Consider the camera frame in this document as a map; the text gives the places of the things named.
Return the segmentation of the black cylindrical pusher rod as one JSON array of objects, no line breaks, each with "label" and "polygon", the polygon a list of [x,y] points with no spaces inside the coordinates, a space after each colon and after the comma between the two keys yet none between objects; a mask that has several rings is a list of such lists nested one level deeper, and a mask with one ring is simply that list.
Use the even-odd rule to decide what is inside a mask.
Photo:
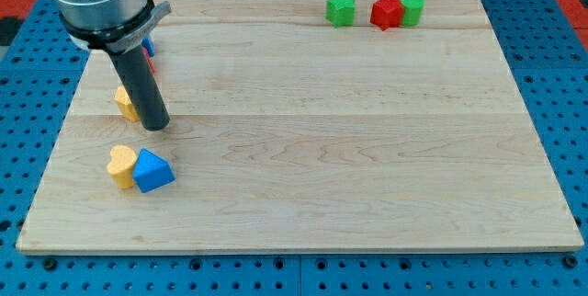
[{"label": "black cylindrical pusher rod", "polygon": [[169,124],[169,114],[142,46],[110,54],[109,58],[143,128],[147,131],[164,129]]}]

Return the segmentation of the red block behind arm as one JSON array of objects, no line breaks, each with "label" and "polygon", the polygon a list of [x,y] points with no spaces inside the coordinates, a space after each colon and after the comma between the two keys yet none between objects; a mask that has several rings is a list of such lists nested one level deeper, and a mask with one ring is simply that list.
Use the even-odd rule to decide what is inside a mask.
[{"label": "red block behind arm", "polygon": [[153,65],[153,61],[152,61],[151,55],[149,54],[148,50],[146,50],[145,48],[143,48],[143,52],[144,52],[145,58],[147,60],[147,63],[149,65],[149,68],[150,68],[152,74],[155,74],[156,71],[155,71],[155,67]]}]

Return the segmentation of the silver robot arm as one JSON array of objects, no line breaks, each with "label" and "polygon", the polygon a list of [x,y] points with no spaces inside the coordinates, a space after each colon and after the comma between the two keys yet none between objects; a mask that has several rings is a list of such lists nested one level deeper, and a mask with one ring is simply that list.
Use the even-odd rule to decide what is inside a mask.
[{"label": "silver robot arm", "polygon": [[170,15],[167,1],[54,0],[60,20],[74,44],[104,51],[113,63],[141,124],[148,131],[164,129],[170,117],[144,54],[142,42]]}]

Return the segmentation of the blue block behind arm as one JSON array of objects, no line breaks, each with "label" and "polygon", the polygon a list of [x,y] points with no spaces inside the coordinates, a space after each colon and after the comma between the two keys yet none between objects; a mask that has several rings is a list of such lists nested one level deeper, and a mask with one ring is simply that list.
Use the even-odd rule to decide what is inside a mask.
[{"label": "blue block behind arm", "polygon": [[148,52],[148,55],[150,57],[153,57],[155,55],[155,48],[154,48],[153,40],[151,39],[151,37],[149,35],[145,36],[142,39],[141,45]]}]

